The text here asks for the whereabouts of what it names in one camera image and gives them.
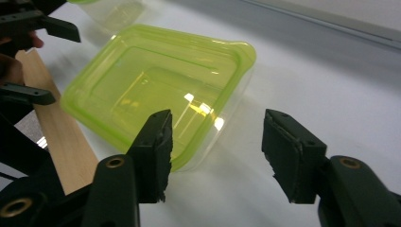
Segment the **green plastic container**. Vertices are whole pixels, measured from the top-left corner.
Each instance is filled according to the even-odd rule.
[[[246,43],[131,26],[80,72],[61,106],[123,153],[151,114],[170,109],[172,170],[188,169],[227,123],[255,58]]]

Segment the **finger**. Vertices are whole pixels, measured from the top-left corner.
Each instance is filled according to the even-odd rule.
[[[6,68],[0,77],[0,84],[4,84],[5,82],[24,84],[23,65],[19,61],[5,55],[0,55],[0,62]]]
[[[11,38],[5,37],[0,39],[0,44],[5,44],[11,41]]]
[[[29,32],[29,36],[32,38],[32,44],[34,47],[41,48],[44,46],[44,42],[36,35],[36,31]]]

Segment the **white table surface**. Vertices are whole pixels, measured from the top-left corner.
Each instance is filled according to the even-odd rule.
[[[244,96],[198,168],[170,174],[166,203],[141,205],[142,226],[320,226],[315,205],[290,204],[260,151],[265,109],[292,115],[327,157],[367,163],[401,193],[401,51],[234,0],[148,0],[136,23],[252,44]],[[52,14],[81,44],[40,31],[39,50],[61,92],[109,40],[77,6]],[[116,151],[82,126],[99,159]]]

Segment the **wooden board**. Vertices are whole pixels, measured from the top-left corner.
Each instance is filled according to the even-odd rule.
[[[17,59],[24,66],[26,86],[50,91],[56,103],[35,105],[36,115],[46,138],[65,194],[92,182],[98,163],[76,120],[60,107],[60,92],[36,50],[20,51]]]

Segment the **container lid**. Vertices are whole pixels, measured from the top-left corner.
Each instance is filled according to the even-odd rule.
[[[246,43],[131,26],[80,72],[61,105],[122,152],[150,115],[171,110],[176,170],[207,143],[206,134],[254,61]]]

